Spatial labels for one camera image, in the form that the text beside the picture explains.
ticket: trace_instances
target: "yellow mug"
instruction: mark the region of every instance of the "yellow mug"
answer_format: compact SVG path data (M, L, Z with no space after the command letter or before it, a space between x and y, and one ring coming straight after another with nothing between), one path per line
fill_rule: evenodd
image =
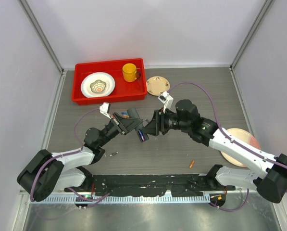
M141 77L140 72L137 71L137 67L134 64L125 64L122 68L123 77L127 82L133 82L137 78Z

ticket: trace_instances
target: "beige plate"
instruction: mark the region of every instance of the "beige plate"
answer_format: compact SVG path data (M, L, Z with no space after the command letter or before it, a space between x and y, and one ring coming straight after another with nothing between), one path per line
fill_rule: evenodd
M252 136L249 132L240 129L240 128L230 128L227 130L230 134L235 136L236 138L239 138L241 141L244 141L245 143L251 145L252 147L255 147L257 149L261 149L259 142ZM230 157L229 155L221 152L221 154L224 156L224 158L232 163L233 165L239 166L239 167L247 167L246 165L242 164L241 162L237 161L236 159Z
M148 93L159 96L164 91L170 89L169 81L161 76L153 76L147 80Z

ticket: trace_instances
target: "plate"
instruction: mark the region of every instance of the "plate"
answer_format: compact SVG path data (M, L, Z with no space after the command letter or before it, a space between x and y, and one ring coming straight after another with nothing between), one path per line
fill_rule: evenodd
M115 87L113 77L105 72L88 75L81 83L81 92L87 98L108 96Z
M161 76L153 76L147 80L148 93L159 96L164 91L170 89L169 81Z
M259 142L252 136L249 132L240 129L240 128L230 128L227 130L231 135L239 138L241 141L255 147L257 149L261 149ZM246 165L242 164L241 162L237 161L236 159L230 157L228 154L221 152L224 158L229 161L231 164L239 166L239 167L247 167Z

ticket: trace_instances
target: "orange marker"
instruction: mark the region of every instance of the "orange marker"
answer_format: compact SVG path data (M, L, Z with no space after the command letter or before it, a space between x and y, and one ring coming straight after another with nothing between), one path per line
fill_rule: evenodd
M191 161L191 164L189 165L189 168L192 168L193 164L195 163L195 161Z

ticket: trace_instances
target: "gray wall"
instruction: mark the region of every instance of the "gray wall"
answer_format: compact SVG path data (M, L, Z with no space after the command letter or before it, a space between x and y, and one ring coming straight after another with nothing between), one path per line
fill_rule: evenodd
M16 177L40 148L58 77L19 3L0 0L0 231L11 230Z
M63 67L231 64L264 0L27 0Z
M275 1L236 75L261 147L287 155L287 1Z

